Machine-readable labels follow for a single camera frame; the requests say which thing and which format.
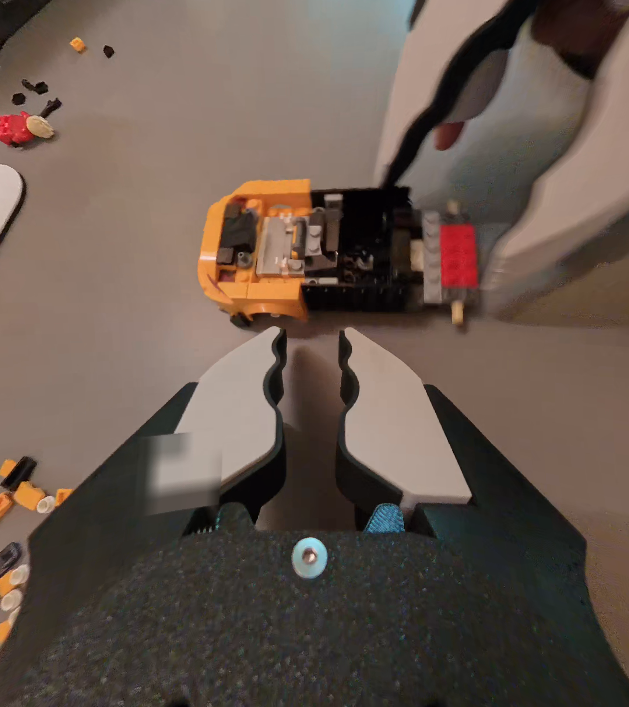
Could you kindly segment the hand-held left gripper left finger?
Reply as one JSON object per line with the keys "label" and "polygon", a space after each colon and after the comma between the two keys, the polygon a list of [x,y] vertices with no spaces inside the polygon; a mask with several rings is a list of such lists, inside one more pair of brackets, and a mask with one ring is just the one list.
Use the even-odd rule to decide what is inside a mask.
{"label": "hand-held left gripper left finger", "polygon": [[175,436],[174,495],[211,491],[213,504],[242,504],[253,522],[286,478],[287,334],[270,327],[231,351],[197,382]]}

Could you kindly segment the pile of loose lego pieces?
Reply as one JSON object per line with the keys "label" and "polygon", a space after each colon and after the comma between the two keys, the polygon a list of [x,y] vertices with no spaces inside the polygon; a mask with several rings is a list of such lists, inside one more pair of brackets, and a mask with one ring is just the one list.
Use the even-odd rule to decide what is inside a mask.
{"label": "pile of loose lego pieces", "polygon": [[[18,461],[7,459],[0,467],[0,522],[14,508],[46,516],[58,508],[72,494],[72,489],[58,489],[47,493],[32,481],[36,461],[28,456]],[[10,542],[0,551],[0,647],[12,631],[23,602],[25,585],[29,579],[29,560],[21,542]]]}

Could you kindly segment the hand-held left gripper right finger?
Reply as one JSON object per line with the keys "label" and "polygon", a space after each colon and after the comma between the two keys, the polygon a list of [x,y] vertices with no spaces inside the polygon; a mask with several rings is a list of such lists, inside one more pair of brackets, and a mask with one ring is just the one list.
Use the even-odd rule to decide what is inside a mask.
{"label": "hand-held left gripper right finger", "polygon": [[338,362],[336,482],[355,522],[383,504],[404,522],[418,506],[468,506],[472,492],[419,375],[353,327],[339,332]]}

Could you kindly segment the person's right hand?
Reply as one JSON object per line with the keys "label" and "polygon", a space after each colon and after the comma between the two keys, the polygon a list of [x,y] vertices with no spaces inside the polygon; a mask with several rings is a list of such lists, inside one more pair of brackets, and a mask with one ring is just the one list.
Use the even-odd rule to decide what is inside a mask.
{"label": "person's right hand", "polygon": [[[519,146],[550,162],[565,152],[581,119],[590,81],[629,18],[629,2],[538,1],[519,31],[496,96],[472,127],[481,138],[505,149]],[[447,151],[466,123],[433,131],[437,151]]]}

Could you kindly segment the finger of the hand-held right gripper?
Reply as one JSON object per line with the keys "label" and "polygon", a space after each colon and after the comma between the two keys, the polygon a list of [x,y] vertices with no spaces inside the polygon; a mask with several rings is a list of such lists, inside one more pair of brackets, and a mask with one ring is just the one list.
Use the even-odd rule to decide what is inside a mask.
{"label": "finger of the hand-held right gripper", "polygon": [[398,61],[374,181],[391,187],[450,113],[474,69],[509,52],[538,1],[417,1]]}
{"label": "finger of the hand-held right gripper", "polygon": [[629,1],[598,1],[602,22],[577,21],[596,69],[567,152],[543,173],[520,219],[492,249],[481,281],[488,314],[540,295],[557,266],[629,215]]}

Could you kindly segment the orange and black lego car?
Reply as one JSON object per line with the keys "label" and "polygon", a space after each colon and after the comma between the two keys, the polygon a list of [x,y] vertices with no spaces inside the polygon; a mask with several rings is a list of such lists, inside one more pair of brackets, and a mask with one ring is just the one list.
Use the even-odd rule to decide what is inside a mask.
{"label": "orange and black lego car", "polygon": [[244,183],[208,210],[197,266],[231,323],[305,322],[313,312],[448,307],[465,323],[480,296],[477,231],[456,201],[416,208],[407,187],[313,190],[309,180]]}

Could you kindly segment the red lego minifigure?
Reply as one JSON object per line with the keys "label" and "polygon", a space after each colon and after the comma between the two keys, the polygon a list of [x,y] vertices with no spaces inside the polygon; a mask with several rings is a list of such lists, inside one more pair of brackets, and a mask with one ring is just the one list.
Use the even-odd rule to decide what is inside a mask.
{"label": "red lego minifigure", "polygon": [[54,135],[54,128],[40,115],[27,112],[0,115],[0,142],[7,146],[19,148],[37,139],[52,139]]}

